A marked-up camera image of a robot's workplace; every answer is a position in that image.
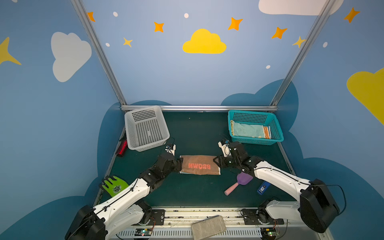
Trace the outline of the yellow teal towel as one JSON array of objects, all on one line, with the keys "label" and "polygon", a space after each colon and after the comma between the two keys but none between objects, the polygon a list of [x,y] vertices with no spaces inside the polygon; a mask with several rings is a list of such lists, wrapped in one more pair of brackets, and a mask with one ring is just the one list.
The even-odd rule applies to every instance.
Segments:
[{"label": "yellow teal towel", "polygon": [[248,138],[265,138],[264,127],[261,125],[247,125],[231,121],[231,133],[233,136]]}]

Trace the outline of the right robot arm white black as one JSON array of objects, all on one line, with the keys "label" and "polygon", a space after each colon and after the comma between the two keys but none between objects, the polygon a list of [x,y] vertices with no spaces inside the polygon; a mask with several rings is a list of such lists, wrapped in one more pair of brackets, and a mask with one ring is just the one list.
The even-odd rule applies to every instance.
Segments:
[{"label": "right robot arm white black", "polygon": [[294,202],[271,201],[264,211],[272,219],[303,222],[311,230],[324,233],[341,210],[329,185],[315,179],[309,181],[280,170],[267,161],[248,154],[232,153],[213,159],[220,168],[237,168],[243,173],[272,184],[295,199]]}]

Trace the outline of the teal plastic basket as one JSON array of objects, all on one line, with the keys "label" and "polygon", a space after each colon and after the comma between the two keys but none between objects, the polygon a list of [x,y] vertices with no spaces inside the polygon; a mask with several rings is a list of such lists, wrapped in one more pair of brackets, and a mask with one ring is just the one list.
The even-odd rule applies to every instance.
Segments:
[{"label": "teal plastic basket", "polygon": [[[263,139],[233,136],[231,133],[231,121],[247,125],[270,126],[272,138]],[[233,142],[269,146],[284,140],[283,131],[279,121],[272,113],[230,110],[228,112],[228,124]]]}]

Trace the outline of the left green circuit board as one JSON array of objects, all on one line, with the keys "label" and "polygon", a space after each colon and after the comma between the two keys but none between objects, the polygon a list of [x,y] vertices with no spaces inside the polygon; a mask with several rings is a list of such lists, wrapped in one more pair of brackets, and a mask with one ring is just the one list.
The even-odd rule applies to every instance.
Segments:
[{"label": "left green circuit board", "polygon": [[135,229],[135,237],[151,237],[152,229]]}]

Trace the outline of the pink red towel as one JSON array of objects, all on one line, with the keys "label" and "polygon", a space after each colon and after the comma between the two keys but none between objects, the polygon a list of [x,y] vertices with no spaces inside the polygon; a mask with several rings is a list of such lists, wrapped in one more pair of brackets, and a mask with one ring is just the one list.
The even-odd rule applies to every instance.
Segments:
[{"label": "pink red towel", "polygon": [[205,155],[184,155],[180,174],[191,175],[212,175],[219,176],[221,174],[220,167],[214,162],[215,156]]}]

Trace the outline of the green work glove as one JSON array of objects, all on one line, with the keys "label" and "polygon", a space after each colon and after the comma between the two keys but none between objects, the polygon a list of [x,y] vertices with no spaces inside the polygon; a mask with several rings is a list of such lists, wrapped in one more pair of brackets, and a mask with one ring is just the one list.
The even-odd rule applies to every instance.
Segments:
[{"label": "green work glove", "polygon": [[106,176],[99,184],[101,190],[106,191],[111,197],[118,195],[129,187],[129,184],[117,176]]}]

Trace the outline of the white plastic basket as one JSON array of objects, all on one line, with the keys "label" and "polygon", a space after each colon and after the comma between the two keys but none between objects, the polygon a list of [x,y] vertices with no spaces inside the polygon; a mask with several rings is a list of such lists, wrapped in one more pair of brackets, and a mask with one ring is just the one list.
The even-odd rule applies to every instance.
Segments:
[{"label": "white plastic basket", "polygon": [[125,113],[128,148],[143,152],[162,146],[170,138],[161,107],[150,106]]}]

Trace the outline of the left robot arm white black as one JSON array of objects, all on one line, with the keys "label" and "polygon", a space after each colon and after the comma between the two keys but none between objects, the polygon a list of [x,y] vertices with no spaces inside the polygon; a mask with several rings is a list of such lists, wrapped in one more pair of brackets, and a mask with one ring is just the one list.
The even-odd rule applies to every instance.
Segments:
[{"label": "left robot arm white black", "polygon": [[183,158],[172,153],[158,156],[153,166],[142,172],[125,190],[95,207],[82,207],[76,214],[66,240],[109,240],[131,225],[141,222],[151,207],[143,198],[159,188],[171,173],[180,172]]}]

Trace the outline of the purple pink toy scoop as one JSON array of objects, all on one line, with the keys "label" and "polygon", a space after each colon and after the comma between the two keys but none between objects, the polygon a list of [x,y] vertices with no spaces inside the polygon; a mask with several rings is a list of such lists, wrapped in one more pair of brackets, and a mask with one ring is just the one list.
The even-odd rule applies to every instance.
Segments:
[{"label": "purple pink toy scoop", "polygon": [[237,182],[233,184],[231,187],[229,187],[227,190],[225,190],[225,195],[228,196],[231,194],[239,185],[247,185],[254,177],[246,174],[244,172],[241,172],[237,175]]}]

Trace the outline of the grey sponge block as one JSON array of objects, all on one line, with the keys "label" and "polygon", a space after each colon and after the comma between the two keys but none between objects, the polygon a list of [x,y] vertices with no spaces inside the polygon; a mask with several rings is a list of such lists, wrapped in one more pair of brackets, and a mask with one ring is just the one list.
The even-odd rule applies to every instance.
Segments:
[{"label": "grey sponge block", "polygon": [[227,230],[222,216],[214,216],[191,225],[194,240],[204,240]]}]

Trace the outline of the right green circuit board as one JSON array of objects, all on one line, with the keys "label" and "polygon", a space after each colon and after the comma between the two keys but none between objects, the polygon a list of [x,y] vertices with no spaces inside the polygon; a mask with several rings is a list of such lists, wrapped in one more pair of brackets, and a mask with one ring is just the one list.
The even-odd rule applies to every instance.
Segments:
[{"label": "right green circuit board", "polygon": [[279,236],[279,233],[273,229],[261,229],[261,235],[261,240],[275,240]]}]

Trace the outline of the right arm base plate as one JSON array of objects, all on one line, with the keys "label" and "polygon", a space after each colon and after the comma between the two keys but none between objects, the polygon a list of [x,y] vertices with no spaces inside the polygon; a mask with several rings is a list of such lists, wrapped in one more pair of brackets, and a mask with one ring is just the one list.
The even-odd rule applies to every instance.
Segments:
[{"label": "right arm base plate", "polygon": [[273,219],[264,209],[242,209],[245,225],[283,225],[283,219]]}]

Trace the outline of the green circuit board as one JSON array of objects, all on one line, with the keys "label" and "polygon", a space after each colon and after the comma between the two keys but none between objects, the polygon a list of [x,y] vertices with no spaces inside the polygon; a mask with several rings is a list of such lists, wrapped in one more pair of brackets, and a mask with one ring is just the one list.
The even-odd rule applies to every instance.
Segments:
[{"label": "green circuit board", "polygon": [[151,237],[152,229],[135,229],[135,237]]},{"label": "green circuit board", "polygon": [[273,229],[261,229],[261,235],[261,240],[275,240],[279,236],[279,233]]}]

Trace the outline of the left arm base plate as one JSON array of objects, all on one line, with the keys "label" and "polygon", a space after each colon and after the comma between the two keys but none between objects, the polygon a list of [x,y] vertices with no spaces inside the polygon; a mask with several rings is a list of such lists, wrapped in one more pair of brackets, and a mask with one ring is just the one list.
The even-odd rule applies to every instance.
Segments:
[{"label": "left arm base plate", "polygon": [[165,210],[152,209],[144,213],[143,218],[135,226],[163,226],[165,221]]}]

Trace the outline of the orange bunny pattern towel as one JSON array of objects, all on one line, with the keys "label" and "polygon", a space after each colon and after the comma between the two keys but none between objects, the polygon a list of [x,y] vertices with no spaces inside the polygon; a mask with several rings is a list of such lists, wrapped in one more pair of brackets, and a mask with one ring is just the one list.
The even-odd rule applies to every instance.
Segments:
[{"label": "orange bunny pattern towel", "polygon": [[265,136],[264,138],[265,139],[271,139],[272,138],[270,126],[263,126],[263,131],[264,131],[264,136]]}]

